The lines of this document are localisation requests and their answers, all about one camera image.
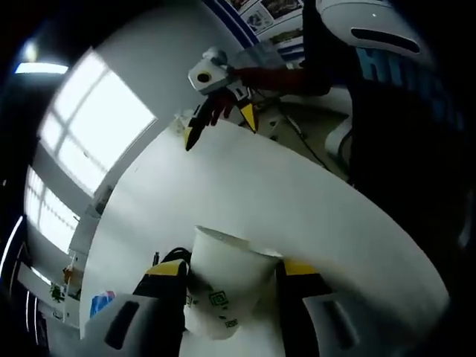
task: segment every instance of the blue stripe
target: blue stripe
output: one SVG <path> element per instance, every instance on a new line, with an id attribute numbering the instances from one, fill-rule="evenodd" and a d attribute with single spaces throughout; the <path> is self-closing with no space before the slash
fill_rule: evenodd
<path id="1" fill-rule="evenodd" d="M 237 38 L 241 46 L 248 48 L 253 45 L 253 43 L 248 37 L 245 36 L 239 26 L 232 19 L 230 19 L 230 16 L 214 0 L 202 1 L 208 6 L 210 10 L 213 11 L 213 13 L 215 13 L 215 15 L 218 16 L 220 20 L 222 20 L 223 24 L 225 24 L 228 30 L 230 30 L 230 32 Z"/>
<path id="2" fill-rule="evenodd" d="M 283 58 L 284 62 L 289 62 L 292 60 L 304 58 L 304 52 L 292 52 L 290 54 L 282 54 L 281 57 Z"/>
<path id="3" fill-rule="evenodd" d="M 289 46 L 289 47 L 285 47 L 285 48 L 278 48 L 278 52 L 280 54 L 285 54 L 285 53 L 288 53 L 288 52 L 291 52 L 293 50 L 296 50 L 298 48 L 304 48 L 304 44 L 303 43 L 300 43 L 299 45 L 293 45 L 293 46 Z"/>
<path id="4" fill-rule="evenodd" d="M 216 0 L 220 5 L 222 5 L 223 9 L 228 13 L 228 15 L 235 20 L 238 26 L 241 27 L 242 31 L 246 33 L 248 38 L 251 40 L 253 45 L 259 43 L 259 39 L 254 34 L 253 30 L 243 21 L 243 19 L 239 16 L 238 12 L 228 3 L 226 0 Z"/>

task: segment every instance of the blue object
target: blue object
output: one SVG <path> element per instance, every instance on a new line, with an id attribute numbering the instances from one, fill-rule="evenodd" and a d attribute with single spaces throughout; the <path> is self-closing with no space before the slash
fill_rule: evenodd
<path id="1" fill-rule="evenodd" d="M 91 311 L 89 312 L 89 317 L 92 318 L 99 311 L 104 309 L 104 307 L 114 300 L 116 294 L 114 292 L 104 292 L 102 294 L 96 295 L 92 298 L 91 302 Z"/>

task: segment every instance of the green printed logo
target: green printed logo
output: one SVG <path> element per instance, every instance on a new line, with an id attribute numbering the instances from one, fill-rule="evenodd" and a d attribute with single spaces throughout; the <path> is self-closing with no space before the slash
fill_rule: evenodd
<path id="1" fill-rule="evenodd" d="M 208 295 L 212 306 L 223 306 L 228 304 L 225 292 L 214 292 Z"/>

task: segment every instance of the green plant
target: green plant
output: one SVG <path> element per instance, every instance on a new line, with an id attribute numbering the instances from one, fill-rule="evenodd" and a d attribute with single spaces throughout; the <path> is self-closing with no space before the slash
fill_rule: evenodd
<path id="1" fill-rule="evenodd" d="M 62 303 L 65 300 L 65 295 L 61 292 L 61 288 L 56 284 L 51 284 L 50 294 L 51 298 L 57 303 Z"/>

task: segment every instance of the ceiling light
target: ceiling light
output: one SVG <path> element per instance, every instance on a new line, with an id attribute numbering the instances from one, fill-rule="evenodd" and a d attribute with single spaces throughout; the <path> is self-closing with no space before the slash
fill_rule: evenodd
<path id="1" fill-rule="evenodd" d="M 29 42 L 25 45 L 23 50 L 23 57 L 28 62 L 35 62 L 36 58 L 38 57 L 38 48 L 32 42 Z"/>
<path id="2" fill-rule="evenodd" d="M 20 63 L 15 73 L 53 73 L 64 74 L 68 70 L 65 65 L 55 65 L 53 63 L 24 62 Z"/>
<path id="3" fill-rule="evenodd" d="M 1 272 L 3 271 L 3 265 L 5 264 L 5 260 L 7 259 L 8 251 L 10 249 L 10 245 L 12 244 L 13 237 L 16 234 L 16 231 L 18 230 L 18 227 L 20 226 L 20 223 L 22 223 L 23 216 L 20 216 L 18 218 L 18 221 L 15 224 L 15 227 L 13 227 L 12 233 L 10 237 L 8 238 L 7 245 L 5 246 L 5 250 L 3 251 L 3 256 L 1 257 L 1 262 L 0 262 L 0 277 L 1 277 Z"/>

